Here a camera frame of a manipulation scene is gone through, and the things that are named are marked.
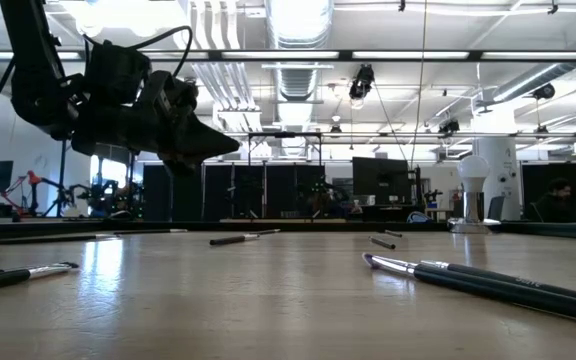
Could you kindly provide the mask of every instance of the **ceiling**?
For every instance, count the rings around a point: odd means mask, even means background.
[[[494,11],[518,12],[546,10],[551,1],[517,0],[432,0],[428,2],[428,14],[424,16],[424,1],[407,1],[407,9],[398,12],[398,1],[336,0],[332,18],[332,30],[328,47],[333,49],[570,49],[576,41],[576,13],[559,11],[554,15],[545,13],[513,16],[483,16]],[[576,9],[576,0],[557,1],[560,9]],[[73,9],[85,5],[82,1],[49,1],[45,6],[51,31],[58,35],[64,48],[82,47],[77,32]],[[210,4],[207,3],[210,16]],[[148,13],[140,19],[156,22],[158,32],[164,32],[176,23],[179,5],[176,0],[151,1]],[[245,49],[268,48],[264,2],[241,0],[237,3],[238,38]],[[210,36],[210,21],[206,29]],[[108,39],[119,45],[130,45],[143,38],[129,28],[105,28],[97,40]],[[0,50],[10,48],[6,29],[0,13]],[[172,40],[164,40],[152,46],[156,49],[177,49]],[[176,64],[154,63],[155,69],[172,70]],[[538,64],[531,63],[482,63],[479,77],[476,63],[376,63],[373,69],[376,85],[366,98],[363,108],[351,110],[347,89],[349,81],[359,69],[359,63],[335,63],[333,69],[321,70],[309,125],[304,130],[327,132],[333,115],[341,117],[342,130],[348,132],[386,131],[387,119],[402,132],[429,128],[445,120],[434,115],[459,98],[472,95],[478,88],[494,88],[530,70]],[[0,63],[0,75],[6,64]],[[83,72],[81,63],[66,63],[68,73]],[[261,110],[261,124],[278,123],[274,76],[271,70],[261,68],[259,63],[246,64],[246,74],[255,102]],[[186,65],[181,77],[197,77],[193,68]],[[576,112],[576,70],[552,82],[557,90],[555,98],[542,100],[536,111],[532,99],[512,101],[515,121],[520,131],[533,131],[538,121],[544,122]],[[213,100],[206,91],[200,92],[198,115],[209,119],[213,114]],[[469,107],[461,121],[463,129],[469,128]],[[576,120],[566,123],[557,131],[575,132]],[[562,140],[554,143],[570,143]]]

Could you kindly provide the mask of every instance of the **desk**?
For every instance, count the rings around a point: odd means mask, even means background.
[[[0,268],[79,271],[0,289],[0,359],[576,359],[576,321],[371,271],[362,252],[576,290],[576,239],[188,232],[0,246]]]
[[[439,221],[439,213],[446,214],[446,219],[448,220],[452,215],[453,209],[437,209],[437,208],[426,208],[426,215],[431,217],[435,221]]]

